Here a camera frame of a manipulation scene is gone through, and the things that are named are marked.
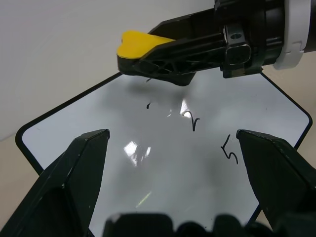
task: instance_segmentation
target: white ring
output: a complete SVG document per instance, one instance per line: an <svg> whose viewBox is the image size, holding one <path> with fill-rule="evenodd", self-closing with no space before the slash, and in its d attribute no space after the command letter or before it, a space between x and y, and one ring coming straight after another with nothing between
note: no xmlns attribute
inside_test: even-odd
<svg viewBox="0 0 316 237"><path fill-rule="evenodd" d="M274 68L294 68L300 62L310 29L311 0L284 0L284 46Z"/></svg>

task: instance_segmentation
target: ink mark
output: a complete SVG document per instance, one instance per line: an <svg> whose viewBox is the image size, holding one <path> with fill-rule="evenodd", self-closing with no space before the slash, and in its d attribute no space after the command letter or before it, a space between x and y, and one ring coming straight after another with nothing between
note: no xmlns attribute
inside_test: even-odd
<svg viewBox="0 0 316 237"><path fill-rule="evenodd" d="M196 118L196 120L193 119L193 115L191 113L191 111L189 110L186 110L182 113L182 116L184 116L185 113L189 113L191 115L191 121L192 121L192 129L193 129L193 132L195 132L196 130L196 124L197 124L197 121L200 120L199 118Z"/></svg>
<svg viewBox="0 0 316 237"><path fill-rule="evenodd" d="M230 152L229 155L227 155L227 153L225 151L225 146L227 145L230 136L231 135L229 134L227 139L226 139L226 142L224 143L224 145L221 148L222 148L223 152L225 153L225 156L226 156L227 159L230 159L232 156L234 156L235 159L236 159L236 163L238 164L238 159L237 159L237 156L235 155L235 153L234 152Z"/></svg>

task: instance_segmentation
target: robotic arm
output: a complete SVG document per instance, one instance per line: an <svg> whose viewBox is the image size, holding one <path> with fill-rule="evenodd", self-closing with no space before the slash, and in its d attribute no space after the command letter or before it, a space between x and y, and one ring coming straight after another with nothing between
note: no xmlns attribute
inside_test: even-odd
<svg viewBox="0 0 316 237"><path fill-rule="evenodd" d="M125 33L118 69L185 86L211 68L225 78L264 65L293 68L316 50L315 18L316 0L215 0L214 8L161 22L149 34Z"/></svg>

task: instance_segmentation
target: handwritten number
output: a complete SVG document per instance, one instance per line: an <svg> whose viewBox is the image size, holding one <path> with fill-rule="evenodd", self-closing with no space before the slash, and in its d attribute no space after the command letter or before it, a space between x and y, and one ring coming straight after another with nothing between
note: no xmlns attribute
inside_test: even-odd
<svg viewBox="0 0 316 237"><path fill-rule="evenodd" d="M237 156L235 155L235 153L234 152L230 152L229 155L227 155L227 153L225 151L225 146L227 145L230 136L231 135L229 134L227 139L226 139L226 142L224 143L224 145L221 148L222 148L223 152L225 153L225 156L226 156L227 159L230 159L232 156L234 156L235 159L236 159L236 163L238 164L238 159L237 159Z"/></svg>
<svg viewBox="0 0 316 237"><path fill-rule="evenodd" d="M184 116L185 113L189 113L191 115L191 121L192 121L192 129L193 129L193 132L195 132L196 130L196 124L197 124L197 121L200 120L199 118L196 118L196 120L193 119L193 115L191 113L191 111L189 110L186 110L182 113L182 116Z"/></svg>

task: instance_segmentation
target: whiteboard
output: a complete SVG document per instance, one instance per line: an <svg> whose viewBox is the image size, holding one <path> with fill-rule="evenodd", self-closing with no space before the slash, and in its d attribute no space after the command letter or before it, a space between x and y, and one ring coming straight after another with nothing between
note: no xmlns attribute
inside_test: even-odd
<svg viewBox="0 0 316 237"><path fill-rule="evenodd" d="M294 146L310 126L309 116L262 75L224 79L212 69L186 87L143 77L108 81L20 131L25 149L47 168L75 137L110 130L90 223L96 237L118 212L167 213L174 228L196 221L210 230L220 213L245 224L258 201L236 131L268 133ZM200 119L195 131L185 111ZM238 164L221 149L229 135L225 150Z"/></svg>

